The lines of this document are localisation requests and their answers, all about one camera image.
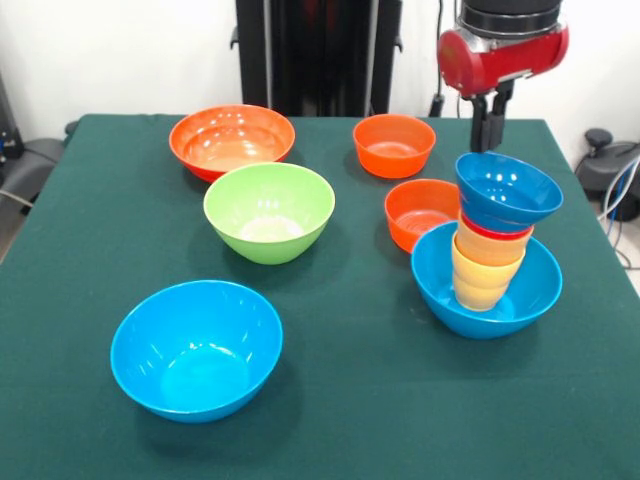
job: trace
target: plastic bowl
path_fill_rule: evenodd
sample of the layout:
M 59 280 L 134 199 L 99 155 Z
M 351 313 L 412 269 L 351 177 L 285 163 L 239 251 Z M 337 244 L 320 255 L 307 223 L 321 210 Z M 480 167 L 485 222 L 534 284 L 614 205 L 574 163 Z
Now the plastic bowl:
M 308 168 L 261 163 L 211 184 L 204 212 L 222 240 L 249 260 L 277 265 L 320 236 L 335 207 L 331 185 Z
M 180 120 L 171 130 L 169 146 L 194 175 L 213 182 L 245 165 L 284 159 L 294 140 L 291 122 L 273 110 L 223 105 Z
M 367 117 L 353 129 L 353 141 L 362 167 L 383 178 L 405 178 L 418 173 L 436 143 L 433 129 L 408 115 Z
M 474 339 L 510 335 L 535 322 L 558 300 L 562 273 L 555 258 L 532 238 L 527 254 L 505 295 L 494 308 L 473 312 L 462 307 L 453 291 L 451 240 L 457 222 L 423 235 L 411 256 L 411 268 L 427 305 L 449 329 Z
M 424 233 L 457 218 L 458 187 L 442 180 L 410 180 L 391 189 L 385 198 L 384 210 L 391 238 L 411 253 Z
M 262 295 L 199 280 L 161 290 L 127 315 L 111 344 L 111 370 L 151 412 L 203 423 L 246 405 L 281 350 L 280 318 Z
M 476 225 L 519 232 L 562 205 L 562 190 L 546 173 L 493 152 L 467 153 L 456 162 L 460 203 Z

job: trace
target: stacked bowls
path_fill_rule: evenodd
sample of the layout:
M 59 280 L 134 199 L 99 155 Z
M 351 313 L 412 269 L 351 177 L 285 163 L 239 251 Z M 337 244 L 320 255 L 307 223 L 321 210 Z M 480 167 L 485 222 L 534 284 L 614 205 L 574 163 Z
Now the stacked bowls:
M 467 153 L 456 162 L 461 214 L 451 241 L 458 302 L 491 310 L 524 260 L 534 224 L 562 205 L 560 187 L 515 158 Z

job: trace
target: white wall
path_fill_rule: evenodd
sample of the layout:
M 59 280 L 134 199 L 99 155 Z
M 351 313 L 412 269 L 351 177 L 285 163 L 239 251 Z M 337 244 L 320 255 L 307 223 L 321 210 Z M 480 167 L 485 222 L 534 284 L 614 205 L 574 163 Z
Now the white wall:
M 26 139 L 87 112 L 242 99 L 235 0 L 2 0 L 0 72 Z
M 453 23 L 445 0 L 444 27 Z M 424 115 L 436 88 L 436 0 L 404 0 L 394 112 Z M 640 138 L 640 4 L 565 0 L 572 43 L 554 71 L 521 81 L 512 118 L 545 118 L 571 163 L 592 126 Z M 0 72 L 26 139 L 61 137 L 87 112 L 186 113 L 241 101 L 235 0 L 3 0 Z M 455 115 L 447 90 L 445 116 Z M 463 102 L 463 116 L 469 115 Z

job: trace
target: cup rim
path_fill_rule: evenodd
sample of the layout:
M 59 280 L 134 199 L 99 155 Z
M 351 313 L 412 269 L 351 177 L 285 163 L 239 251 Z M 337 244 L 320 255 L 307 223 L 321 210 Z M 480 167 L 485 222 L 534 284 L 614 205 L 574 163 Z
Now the cup rim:
M 452 238 L 451 238 L 451 244 L 453 246 L 453 249 L 458 253 L 458 256 L 460 257 L 460 259 L 474 267 L 474 268 L 480 268 L 486 272 L 500 272 L 502 270 L 511 270 L 513 269 L 514 266 L 522 263 L 522 261 L 524 260 L 524 256 L 527 254 L 526 249 L 522 252 L 522 254 L 518 257 L 518 259 L 514 262 L 511 263 L 507 263 L 506 265 L 485 265 L 484 263 L 478 263 L 475 262 L 473 260 L 471 260 L 469 257 L 467 257 L 464 253 L 462 253 L 460 251 L 460 249 L 458 248 L 458 245 L 456 244 L 456 239 L 458 238 L 458 230 L 455 231 L 455 233 L 453 234 Z
M 483 237 L 491 238 L 493 240 L 517 240 L 519 238 L 527 236 L 529 233 L 533 233 L 533 225 L 526 228 L 525 230 L 520 230 L 518 232 L 496 232 L 494 230 L 489 230 L 487 228 L 481 227 L 477 223 L 474 223 L 460 208 L 460 221 L 464 222 L 464 224 L 469 227 L 470 230 L 474 231 L 478 235 L 482 235 Z

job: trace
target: cup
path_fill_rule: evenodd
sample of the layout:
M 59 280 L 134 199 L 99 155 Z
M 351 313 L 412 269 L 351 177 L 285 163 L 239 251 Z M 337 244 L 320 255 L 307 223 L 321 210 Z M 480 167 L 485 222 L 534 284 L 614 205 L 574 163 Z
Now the cup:
M 474 262 L 460 252 L 458 233 L 453 236 L 453 289 L 458 303 L 469 310 L 491 310 L 507 291 L 509 282 L 520 268 L 524 252 L 515 262 L 499 267 Z
M 490 238 L 478 233 L 462 215 L 458 217 L 457 247 L 460 253 L 476 263 L 501 267 L 516 262 L 526 251 L 533 227 L 521 237 Z

